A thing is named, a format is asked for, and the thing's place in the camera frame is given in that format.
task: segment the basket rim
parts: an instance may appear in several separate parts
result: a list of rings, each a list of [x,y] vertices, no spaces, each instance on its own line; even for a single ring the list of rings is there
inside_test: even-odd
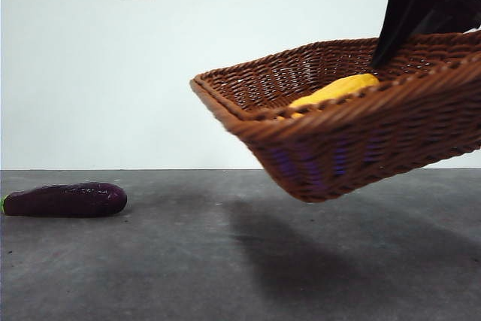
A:
[[[443,44],[457,37],[478,38],[481,31],[471,33],[448,33],[436,35],[439,43]],[[421,44],[433,35],[415,35],[408,43]],[[377,38],[347,39],[343,44],[359,45],[372,44]],[[372,116],[373,114],[395,108],[405,101],[415,101],[420,98],[435,95],[440,92],[453,91],[457,86],[471,81],[481,81],[481,51],[469,54],[459,60],[441,63],[434,66],[428,73],[404,74],[394,80],[386,80],[376,86],[369,86],[336,99],[328,99],[317,104],[302,105],[295,108],[261,108],[255,111],[245,111],[233,101],[217,92],[207,82],[207,79],[215,74],[242,70],[258,64],[272,62],[278,56],[293,54],[309,47],[329,46],[339,44],[340,41],[318,41],[295,49],[271,54],[263,58],[244,62],[227,68],[218,68],[212,71],[198,74],[191,80],[191,87],[199,95],[202,101],[213,111],[214,115],[225,125],[228,131],[237,135],[240,139],[256,139],[266,141],[269,138],[275,140],[276,135],[282,135],[293,126],[297,126],[298,136],[302,137],[313,129],[316,132],[330,132],[333,129],[342,128],[349,123]],[[303,113],[302,117],[291,118],[293,113]],[[264,126],[263,136],[257,136],[258,132],[250,132],[250,126],[255,123],[256,127]]]

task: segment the gray floor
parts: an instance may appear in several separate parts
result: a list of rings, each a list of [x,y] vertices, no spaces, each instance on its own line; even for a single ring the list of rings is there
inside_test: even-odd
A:
[[[5,171],[120,185],[103,219],[2,216],[4,321],[479,320],[481,170],[305,204],[263,171]]]

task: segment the wicker basket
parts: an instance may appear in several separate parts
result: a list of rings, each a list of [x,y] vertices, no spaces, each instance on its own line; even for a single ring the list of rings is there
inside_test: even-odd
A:
[[[302,201],[336,198],[480,148],[481,31],[414,36],[388,65],[372,69],[376,43],[308,44],[200,74],[191,86],[272,178]],[[287,107],[333,80],[362,73],[375,74],[380,85]],[[292,118],[294,112],[304,116]]]

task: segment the brown wicker basket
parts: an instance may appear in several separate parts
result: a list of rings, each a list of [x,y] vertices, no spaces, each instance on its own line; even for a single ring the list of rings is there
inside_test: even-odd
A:
[[[191,86],[273,179],[303,201],[336,198],[480,148],[481,31],[414,36],[388,65],[372,69],[376,43],[308,44],[200,74]],[[362,73],[375,74],[380,85],[287,107]],[[304,116],[292,118],[294,112]]]

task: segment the eggplant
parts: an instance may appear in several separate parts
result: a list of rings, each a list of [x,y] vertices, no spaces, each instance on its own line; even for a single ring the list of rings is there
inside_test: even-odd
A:
[[[2,199],[8,216],[105,217],[127,204],[124,190],[111,183],[85,182],[13,192]]]

